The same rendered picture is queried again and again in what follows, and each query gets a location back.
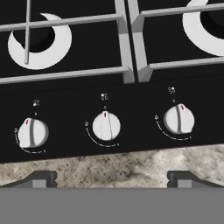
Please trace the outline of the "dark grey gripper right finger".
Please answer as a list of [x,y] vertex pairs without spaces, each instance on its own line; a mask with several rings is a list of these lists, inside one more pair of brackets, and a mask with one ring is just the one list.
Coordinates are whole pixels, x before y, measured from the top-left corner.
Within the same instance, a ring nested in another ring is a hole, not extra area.
[[168,188],[203,188],[218,187],[224,188],[224,185],[218,185],[204,179],[198,178],[190,171],[168,171]]

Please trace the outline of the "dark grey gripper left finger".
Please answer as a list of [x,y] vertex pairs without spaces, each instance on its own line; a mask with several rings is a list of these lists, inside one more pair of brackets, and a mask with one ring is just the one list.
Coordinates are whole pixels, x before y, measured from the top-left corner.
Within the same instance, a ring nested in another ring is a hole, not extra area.
[[56,171],[34,171],[23,179],[1,185],[1,188],[56,188],[56,178]]

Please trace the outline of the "white hob knob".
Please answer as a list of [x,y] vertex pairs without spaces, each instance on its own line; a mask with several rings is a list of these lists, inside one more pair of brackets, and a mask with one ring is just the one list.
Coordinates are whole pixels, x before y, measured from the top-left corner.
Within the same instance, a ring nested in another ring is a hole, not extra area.
[[22,148],[42,146],[49,135],[48,127],[38,119],[26,118],[18,129],[17,137]]
[[121,123],[116,115],[104,110],[94,119],[92,130],[100,140],[111,141],[118,137]]
[[183,103],[169,108],[164,114],[164,125],[173,134],[191,133],[194,123],[193,112]]

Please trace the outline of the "black gas hob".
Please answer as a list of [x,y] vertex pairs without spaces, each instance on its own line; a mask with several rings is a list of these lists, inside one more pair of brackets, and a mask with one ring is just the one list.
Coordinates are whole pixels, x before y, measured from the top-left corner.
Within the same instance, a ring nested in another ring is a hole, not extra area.
[[[82,77],[0,85],[0,163],[224,144],[224,71],[156,71],[140,82],[130,10],[124,3],[135,81]],[[192,111],[195,123],[191,133],[177,135],[165,127],[164,115],[180,103]],[[100,140],[92,130],[104,110],[121,123],[111,141]],[[19,146],[18,129],[26,118],[48,127],[42,146]]]

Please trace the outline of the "grey hob grate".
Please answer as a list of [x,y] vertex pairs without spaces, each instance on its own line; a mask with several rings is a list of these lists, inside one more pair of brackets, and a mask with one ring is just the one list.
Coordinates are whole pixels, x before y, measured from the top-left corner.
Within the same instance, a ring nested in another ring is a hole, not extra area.
[[224,0],[127,0],[138,80],[156,71],[224,71]]
[[135,81],[124,0],[0,0],[0,85]]

